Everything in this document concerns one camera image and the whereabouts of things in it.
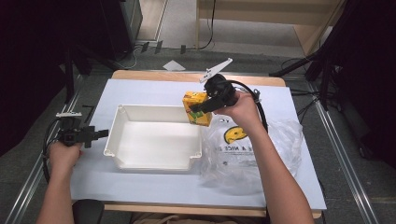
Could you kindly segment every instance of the person's right arm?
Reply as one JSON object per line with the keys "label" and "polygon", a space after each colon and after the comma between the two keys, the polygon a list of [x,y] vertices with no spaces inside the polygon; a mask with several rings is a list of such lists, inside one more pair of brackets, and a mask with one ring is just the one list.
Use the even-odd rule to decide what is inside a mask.
{"label": "person's right arm", "polygon": [[273,223],[314,223],[308,201],[280,159],[250,94],[237,92],[234,106],[215,111],[233,118],[249,137]]}

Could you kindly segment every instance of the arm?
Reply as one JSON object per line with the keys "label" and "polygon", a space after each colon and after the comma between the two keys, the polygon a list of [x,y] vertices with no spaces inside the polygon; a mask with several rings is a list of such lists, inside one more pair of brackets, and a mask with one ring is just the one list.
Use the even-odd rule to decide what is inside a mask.
{"label": "arm", "polygon": [[308,201],[262,126],[252,97],[239,91],[235,96],[234,106],[216,113],[232,117],[250,138],[271,219],[274,223],[314,223]]}
{"label": "arm", "polygon": [[51,178],[36,223],[74,223],[70,178],[80,148],[81,145],[66,147],[60,142],[51,145]]}

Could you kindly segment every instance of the yellow package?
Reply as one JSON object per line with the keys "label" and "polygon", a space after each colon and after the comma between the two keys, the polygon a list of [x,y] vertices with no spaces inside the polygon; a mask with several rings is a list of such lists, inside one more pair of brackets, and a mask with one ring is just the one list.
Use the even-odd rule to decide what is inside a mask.
{"label": "yellow package", "polygon": [[194,113],[191,111],[191,105],[197,105],[207,100],[206,92],[198,91],[186,91],[183,97],[183,105],[186,109],[187,117],[189,118],[190,124],[197,124],[202,126],[209,126],[212,120],[212,113],[204,113],[202,111]]}

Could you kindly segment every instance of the plastic bag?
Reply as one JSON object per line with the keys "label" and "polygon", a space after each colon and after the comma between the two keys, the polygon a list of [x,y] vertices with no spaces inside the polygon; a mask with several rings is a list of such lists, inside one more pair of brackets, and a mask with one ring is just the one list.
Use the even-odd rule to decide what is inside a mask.
{"label": "plastic bag", "polygon": [[[268,133],[293,176],[301,163],[303,127],[294,120],[268,121]],[[249,138],[228,116],[216,115],[202,129],[201,177],[208,187],[232,195],[262,192],[262,182]]]}

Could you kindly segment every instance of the hand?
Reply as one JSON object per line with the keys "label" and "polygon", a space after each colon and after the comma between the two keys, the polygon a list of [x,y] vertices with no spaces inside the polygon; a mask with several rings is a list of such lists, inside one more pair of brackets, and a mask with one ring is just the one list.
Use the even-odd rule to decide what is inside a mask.
{"label": "hand", "polygon": [[61,142],[53,143],[49,148],[49,161],[52,172],[61,174],[71,173],[73,166],[76,164],[82,144],[78,143],[71,147],[65,146]]}
{"label": "hand", "polygon": [[214,112],[215,114],[230,116],[249,135],[256,128],[262,127],[259,111],[249,93],[236,91],[235,97],[238,99],[235,105],[225,106]]}

